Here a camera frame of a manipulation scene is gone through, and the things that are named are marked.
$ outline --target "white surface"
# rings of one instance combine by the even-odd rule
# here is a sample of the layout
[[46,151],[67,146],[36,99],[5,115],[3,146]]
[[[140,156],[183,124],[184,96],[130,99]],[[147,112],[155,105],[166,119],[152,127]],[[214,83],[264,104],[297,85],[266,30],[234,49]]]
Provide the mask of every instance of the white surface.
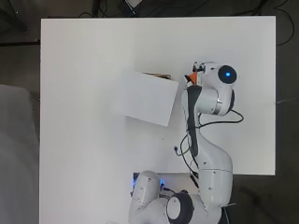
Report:
[[167,127],[178,89],[176,81],[128,71],[118,84],[118,114]]
[[[245,117],[203,134],[227,150],[235,174],[273,175],[275,29],[274,17],[43,20],[40,223],[126,223],[132,172],[187,172],[173,147],[185,135],[180,96],[194,61],[235,69]],[[178,81],[167,128],[111,113],[124,70]]]
[[0,85],[0,223],[38,223],[38,141],[29,91]]

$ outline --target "black cable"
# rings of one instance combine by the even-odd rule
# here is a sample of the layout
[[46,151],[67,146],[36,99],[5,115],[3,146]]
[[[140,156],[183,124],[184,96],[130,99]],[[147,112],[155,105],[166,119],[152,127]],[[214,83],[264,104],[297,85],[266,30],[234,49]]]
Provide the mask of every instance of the black cable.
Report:
[[13,43],[0,43],[0,47],[18,47],[18,46],[33,46],[40,45],[40,40],[33,42],[13,42]]
[[261,12],[263,6],[264,6],[268,1],[269,1],[269,0],[261,0],[260,4],[259,4],[256,8],[254,8],[254,10],[253,10],[251,16],[256,16],[256,15],[258,15],[258,14]]
[[78,17],[81,17],[83,15],[87,15],[87,16],[90,16],[90,17],[93,17],[93,15],[89,12],[82,12],[81,14],[78,15]]
[[168,189],[168,188],[163,188],[163,190],[165,190],[165,191],[170,191],[170,192],[173,192],[173,193],[176,193],[174,190],[172,190],[172,189]]
[[227,223],[227,224],[230,224],[230,223],[231,223],[231,219],[230,219],[230,217],[229,217],[229,215],[228,215],[228,212],[227,212],[226,207],[223,207],[223,208],[222,208],[222,212],[223,212],[224,215],[225,215],[226,223]]
[[199,186],[197,184],[197,181],[195,180],[193,175],[190,175],[190,179],[192,180],[193,184],[199,189]]
[[280,5],[278,5],[276,7],[273,7],[273,9],[275,9],[277,11],[283,12],[288,17],[288,19],[289,19],[289,21],[291,22],[291,25],[292,25],[292,34],[291,34],[291,36],[286,41],[284,41],[284,42],[282,42],[280,44],[277,44],[278,47],[289,43],[292,40],[292,38],[293,38],[293,36],[295,34],[295,24],[294,24],[294,22],[292,20],[292,17],[290,16],[290,14],[287,11],[285,11],[285,10],[283,10],[283,9],[280,8],[280,7],[284,6],[287,2],[289,2],[289,0],[285,0]]
[[189,168],[189,170],[192,172],[192,174],[193,174],[196,178],[198,178],[198,173],[196,173],[196,172],[190,167],[190,165],[187,163],[186,158],[185,158],[185,156],[184,156],[184,154],[183,154],[182,145],[183,145],[183,142],[185,141],[185,139],[186,139],[187,137],[188,137],[188,135],[186,134],[186,135],[183,137],[183,139],[181,140],[181,142],[180,142],[180,145],[179,145],[179,148],[180,148],[180,154],[181,154],[183,160],[185,161],[185,164],[186,164],[187,167]]
[[196,161],[196,159],[195,159],[195,157],[192,155],[192,158],[193,158],[193,161],[195,162],[195,164],[196,164],[196,167],[198,168],[198,163],[197,163],[197,161]]
[[206,127],[207,125],[211,125],[211,124],[221,124],[221,123],[240,123],[244,120],[244,117],[242,114],[240,114],[239,112],[236,112],[235,110],[231,110],[231,112],[234,112],[235,114],[237,114],[238,116],[241,117],[240,120],[226,120],[226,121],[212,121],[212,122],[208,122],[208,123],[205,123],[205,124],[202,124],[201,126],[199,127],[191,127],[189,129],[187,129],[187,131],[191,130],[191,129],[202,129],[204,127]]
[[250,14],[253,11],[254,11],[254,9],[250,9],[250,10],[246,10],[246,11],[242,11],[242,12],[237,12],[235,14],[232,14],[231,16],[242,16],[242,15]]
[[203,4],[199,5],[198,7],[196,7],[195,9],[189,11],[188,13],[186,13],[183,17],[188,17],[191,16],[194,12],[196,12],[199,8],[203,7],[206,3],[208,3],[209,0],[206,0]]

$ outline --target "white tabletop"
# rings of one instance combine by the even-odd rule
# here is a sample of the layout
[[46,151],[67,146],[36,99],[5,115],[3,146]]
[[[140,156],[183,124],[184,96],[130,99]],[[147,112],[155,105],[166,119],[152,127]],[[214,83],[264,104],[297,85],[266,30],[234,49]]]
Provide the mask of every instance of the white tabletop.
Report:
[[[203,134],[227,150],[235,174],[273,175],[275,35],[274,17],[43,20],[40,223],[127,223],[133,172],[188,172],[173,147],[185,134],[180,95],[194,61],[236,70],[245,117]],[[113,113],[124,71],[179,83],[168,127]]]

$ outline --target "black wire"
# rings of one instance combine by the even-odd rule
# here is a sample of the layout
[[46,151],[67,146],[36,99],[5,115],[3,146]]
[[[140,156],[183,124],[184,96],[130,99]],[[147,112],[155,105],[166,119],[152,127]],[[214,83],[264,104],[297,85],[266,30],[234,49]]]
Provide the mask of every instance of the black wire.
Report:
[[196,164],[196,166],[198,168],[198,163],[197,163],[197,161],[196,161],[196,159],[195,159],[195,157],[193,155],[192,155],[192,158],[193,158],[193,161],[195,162],[195,164]]
[[191,130],[191,129],[202,129],[204,127],[206,127],[207,125],[211,125],[211,124],[221,124],[221,123],[240,123],[244,120],[244,117],[242,114],[240,114],[239,112],[236,112],[235,110],[231,110],[231,112],[234,112],[235,114],[237,114],[238,116],[241,117],[240,120],[226,120],[226,121],[212,121],[212,122],[208,122],[208,123],[205,123],[205,124],[202,124],[201,126],[199,127],[191,127],[189,129],[187,129],[187,131]]
[[168,188],[163,188],[163,190],[165,190],[165,191],[170,191],[170,192],[173,192],[173,193],[176,193],[174,190],[172,190],[172,189],[168,189]]
[[180,142],[180,145],[179,145],[179,148],[180,148],[180,154],[181,154],[183,160],[185,161],[185,164],[186,164],[187,167],[189,168],[189,170],[192,172],[192,174],[193,174],[196,178],[198,178],[198,173],[196,173],[196,172],[190,167],[190,165],[187,163],[186,158],[185,158],[185,156],[184,156],[184,154],[183,154],[182,145],[183,145],[183,142],[185,141],[185,139],[186,139],[187,137],[188,137],[188,135],[186,134],[186,135],[183,137],[183,139],[181,140],[181,142]]
[[193,175],[190,175],[190,179],[192,180],[193,184],[199,188],[198,184],[197,184],[197,181],[195,180],[194,176]]
[[81,14],[78,15],[78,17],[81,17],[83,15],[87,15],[87,16],[90,16],[90,17],[93,17],[93,15],[89,12],[82,12]]
[[289,21],[291,22],[291,25],[292,25],[292,34],[291,34],[291,36],[286,41],[284,41],[284,42],[282,42],[280,44],[277,44],[278,47],[289,43],[292,40],[292,38],[293,38],[293,36],[295,34],[295,24],[294,24],[294,22],[292,20],[292,17],[290,16],[290,14],[287,11],[285,11],[285,10],[283,10],[283,9],[280,8],[280,7],[284,6],[287,2],[289,2],[289,0],[285,0],[280,5],[278,5],[276,7],[273,7],[273,9],[275,9],[277,11],[283,12],[288,17],[288,19],[289,19]]
[[186,13],[184,15],[184,17],[188,17],[188,16],[191,16],[194,12],[196,12],[199,8],[203,7],[206,3],[208,3],[209,0],[206,0],[203,4],[201,4],[200,6],[196,7],[195,9],[189,11],[188,13]]

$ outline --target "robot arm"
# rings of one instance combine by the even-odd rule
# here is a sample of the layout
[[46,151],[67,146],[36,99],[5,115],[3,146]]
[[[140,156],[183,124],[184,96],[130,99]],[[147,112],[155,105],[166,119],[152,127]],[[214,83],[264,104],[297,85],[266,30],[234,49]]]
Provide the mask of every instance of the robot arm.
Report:
[[186,77],[182,95],[190,152],[198,163],[196,195],[176,193],[168,201],[159,197],[160,179],[151,172],[138,177],[131,200],[130,224],[216,224],[228,204],[233,184],[231,157],[209,142],[198,129],[199,114],[223,116],[234,105],[235,70],[227,65],[197,63]]
[[196,80],[186,77],[182,104],[190,151],[199,165],[199,195],[205,209],[211,211],[227,205],[230,200],[233,164],[231,157],[222,148],[201,135],[198,115],[225,115],[233,108],[236,72],[227,65],[204,63],[196,68],[195,73],[198,73]]

